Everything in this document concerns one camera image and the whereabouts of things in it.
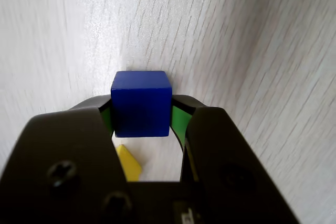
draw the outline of screw head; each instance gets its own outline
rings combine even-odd
[[[59,188],[72,180],[77,173],[77,168],[72,161],[60,161],[55,163],[47,172],[49,184],[53,188]]]
[[[128,221],[132,210],[131,200],[128,195],[122,191],[110,193],[103,204],[103,222],[110,223],[111,220],[117,223]]]

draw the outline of white wood surface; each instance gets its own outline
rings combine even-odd
[[[335,14],[336,0],[0,0],[0,167],[33,115],[160,69],[229,113],[302,223],[336,223]],[[178,179],[172,139],[116,141],[143,179]]]

